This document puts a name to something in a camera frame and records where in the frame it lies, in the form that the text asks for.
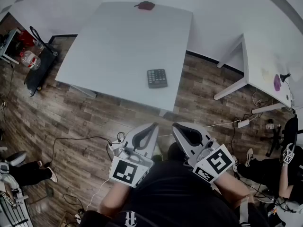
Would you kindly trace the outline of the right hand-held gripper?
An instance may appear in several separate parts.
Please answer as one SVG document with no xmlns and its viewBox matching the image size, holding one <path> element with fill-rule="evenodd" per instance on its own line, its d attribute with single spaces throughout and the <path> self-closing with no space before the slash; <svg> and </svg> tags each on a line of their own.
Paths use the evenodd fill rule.
<svg viewBox="0 0 303 227">
<path fill-rule="evenodd" d="M 216 140 L 210 140 L 210 134 L 201 125 L 189 122 L 173 123 L 172 133 L 179 148 L 189 158 L 193 173 L 206 182 L 212 183 L 234 164 L 226 146 L 219 145 Z"/>
</svg>

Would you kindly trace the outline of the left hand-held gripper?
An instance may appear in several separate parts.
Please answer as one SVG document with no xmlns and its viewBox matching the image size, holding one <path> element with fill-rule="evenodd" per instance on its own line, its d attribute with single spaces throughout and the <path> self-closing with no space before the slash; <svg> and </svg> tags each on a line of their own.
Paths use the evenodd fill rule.
<svg viewBox="0 0 303 227">
<path fill-rule="evenodd" d="M 113 151 L 109 178 L 127 186 L 136 188 L 147 176 L 154 162 L 152 157 L 159 133 L 159 125 L 146 123 L 126 135 L 125 147 Z"/>
</svg>

